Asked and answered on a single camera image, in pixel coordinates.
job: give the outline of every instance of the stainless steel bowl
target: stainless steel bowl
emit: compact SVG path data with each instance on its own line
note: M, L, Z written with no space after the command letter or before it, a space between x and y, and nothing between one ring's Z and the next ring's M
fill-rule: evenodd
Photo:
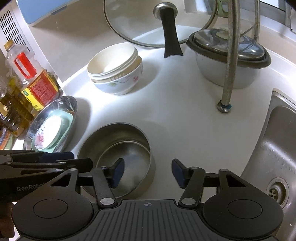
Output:
M63 140L60 142L60 144L56 146L56 148L54 149L54 152L61 152L68 145L68 143L70 142L74 134L74 125L75 125L75 120L77 115L77 101L73 96L62 96L61 98L56 99L55 101L47 105L36 116L35 120L32 122L26 134L24 145L22 147L23 150L31 150L31 143L32 143L33 137L35 136L36 132L41 127L45 119L48 117L48 115L54 110L62 110L73 115L73 121L70 125L70 128L67 134L65 135Z
M151 185L155 162L150 145L138 128L131 124L115 123L95 131L82 145L78 158L90 158L94 167L110 167L118 158L124 159L125 171L113 194L117 199L134 199ZM92 187L84 189L95 196Z

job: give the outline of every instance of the stainless steel sink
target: stainless steel sink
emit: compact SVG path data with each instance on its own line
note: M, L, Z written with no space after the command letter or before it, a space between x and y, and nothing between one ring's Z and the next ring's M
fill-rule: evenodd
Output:
M241 177L283 208L276 237L296 240L296 105L273 92L252 156Z

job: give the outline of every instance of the green object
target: green object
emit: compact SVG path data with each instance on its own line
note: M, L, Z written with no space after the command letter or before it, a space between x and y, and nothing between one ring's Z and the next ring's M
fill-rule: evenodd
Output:
M71 123L73 121L73 115L71 115L70 113L67 113L65 111L62 111L62 110L54 110L48 115L48 117L46 119L48 119L49 117L51 117L53 115L58 115L64 120L64 124L63 124L62 130L61 130L61 135L59 136L56 143L51 145L49 148L45 148L45 149L42 149L42 150L38 150L35 147L35 136L34 136L33 139L32 139L32 142L31 142L32 150L52 153L52 152L54 152L54 149L56 148L56 146L58 146L64 140L64 138L66 137L66 134L69 131L70 125L71 125Z
M222 2L227 3L228 0L217 0L217 3L218 3L218 9L217 9L218 16L223 17L223 18L227 18L228 17L228 12L224 11Z

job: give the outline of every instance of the ventilation grille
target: ventilation grille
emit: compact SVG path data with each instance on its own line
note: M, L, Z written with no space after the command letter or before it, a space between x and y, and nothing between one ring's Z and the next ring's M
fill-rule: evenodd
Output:
M29 52L32 48L29 45L24 33L22 32L12 9L4 8L6 12L0 12L0 27L3 32L3 40L5 43L9 40L13 40L15 44L26 45Z

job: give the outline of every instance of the drain strainer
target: drain strainer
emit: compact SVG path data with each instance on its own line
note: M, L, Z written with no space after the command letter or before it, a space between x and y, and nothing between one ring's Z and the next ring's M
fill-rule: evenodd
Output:
M289 187L287 182L281 178L276 177L269 183L266 194L276 200L278 204L283 208L289 198Z

